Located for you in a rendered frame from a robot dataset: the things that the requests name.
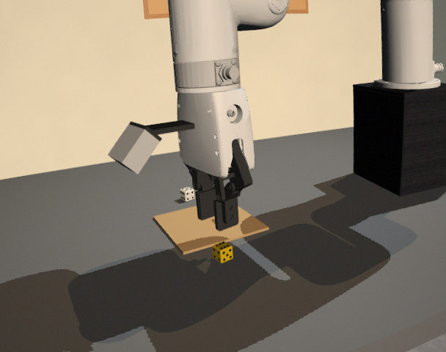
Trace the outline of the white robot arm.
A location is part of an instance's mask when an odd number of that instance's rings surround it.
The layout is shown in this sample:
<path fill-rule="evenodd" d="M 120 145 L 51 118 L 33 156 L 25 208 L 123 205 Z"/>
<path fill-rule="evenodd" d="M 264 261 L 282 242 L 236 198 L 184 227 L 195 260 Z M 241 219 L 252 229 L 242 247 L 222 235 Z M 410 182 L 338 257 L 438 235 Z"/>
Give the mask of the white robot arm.
<path fill-rule="evenodd" d="M 238 31 L 275 26 L 289 0 L 168 0 L 168 6 L 175 86 L 207 88 L 240 82 Z M 440 86 L 434 74 L 444 67 L 433 61 L 433 0 L 381 0 L 381 55 L 383 79 L 374 80 L 376 87 Z M 160 134 L 191 129 L 194 123 L 184 120 L 130 121 L 108 156 L 139 174 Z"/>

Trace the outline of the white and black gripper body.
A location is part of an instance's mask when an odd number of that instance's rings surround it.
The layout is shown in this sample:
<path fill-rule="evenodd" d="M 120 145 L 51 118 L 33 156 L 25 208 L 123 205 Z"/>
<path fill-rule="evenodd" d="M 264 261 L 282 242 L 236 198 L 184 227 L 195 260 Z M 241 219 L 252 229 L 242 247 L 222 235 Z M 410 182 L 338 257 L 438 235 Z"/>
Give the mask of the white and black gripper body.
<path fill-rule="evenodd" d="M 207 88 L 175 87 L 175 91 L 178 92 L 178 120 L 194 123 L 195 127 L 178 131 L 182 161 L 224 179 L 233 159 L 232 141 L 237 139 L 249 171 L 253 170 L 252 123 L 241 82 Z"/>

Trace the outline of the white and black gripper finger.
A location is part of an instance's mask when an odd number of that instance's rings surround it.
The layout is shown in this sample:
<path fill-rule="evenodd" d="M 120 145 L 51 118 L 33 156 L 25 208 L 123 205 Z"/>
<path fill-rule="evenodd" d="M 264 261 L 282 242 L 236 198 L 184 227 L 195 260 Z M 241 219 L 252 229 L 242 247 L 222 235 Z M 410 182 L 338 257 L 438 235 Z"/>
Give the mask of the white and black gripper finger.
<path fill-rule="evenodd" d="M 213 201 L 215 225 L 218 231 L 238 224 L 238 197 L 243 188 L 252 185 L 252 177 L 237 139 L 232 141 L 233 159 L 229 174 L 221 179 L 213 176 L 216 198 Z M 223 180 L 230 179 L 224 187 Z"/>
<path fill-rule="evenodd" d="M 213 201 L 217 200 L 213 176 L 185 164 L 192 176 L 192 185 L 196 194 L 197 216 L 200 220 L 214 216 Z"/>

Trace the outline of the yellow die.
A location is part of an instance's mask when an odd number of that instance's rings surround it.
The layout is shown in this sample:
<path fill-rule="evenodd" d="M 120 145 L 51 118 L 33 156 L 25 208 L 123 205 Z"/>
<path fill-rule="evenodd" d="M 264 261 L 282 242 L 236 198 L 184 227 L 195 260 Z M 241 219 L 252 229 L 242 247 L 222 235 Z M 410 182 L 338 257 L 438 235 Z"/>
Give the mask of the yellow die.
<path fill-rule="evenodd" d="M 213 245 L 213 258 L 220 263 L 233 259 L 233 247 L 224 241 Z"/>

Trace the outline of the orange flat mat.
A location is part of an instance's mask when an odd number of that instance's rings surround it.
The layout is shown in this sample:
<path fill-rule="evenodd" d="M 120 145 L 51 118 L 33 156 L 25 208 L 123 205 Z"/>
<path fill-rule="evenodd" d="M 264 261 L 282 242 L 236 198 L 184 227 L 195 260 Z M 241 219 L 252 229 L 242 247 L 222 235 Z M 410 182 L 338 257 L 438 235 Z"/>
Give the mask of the orange flat mat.
<path fill-rule="evenodd" d="M 216 230 L 215 216 L 203 221 L 197 218 L 197 206 L 153 218 L 182 254 L 269 230 L 268 226 L 240 207 L 238 207 L 238 225 L 221 232 Z"/>

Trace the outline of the cream die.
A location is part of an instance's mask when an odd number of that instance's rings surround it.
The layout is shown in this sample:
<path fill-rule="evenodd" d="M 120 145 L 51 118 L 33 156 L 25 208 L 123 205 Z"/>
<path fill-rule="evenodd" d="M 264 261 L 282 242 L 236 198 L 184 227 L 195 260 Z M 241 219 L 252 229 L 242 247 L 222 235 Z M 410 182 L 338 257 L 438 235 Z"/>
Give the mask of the cream die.
<path fill-rule="evenodd" d="M 194 189 L 186 187 L 180 189 L 180 198 L 186 202 L 195 199 L 194 198 Z"/>

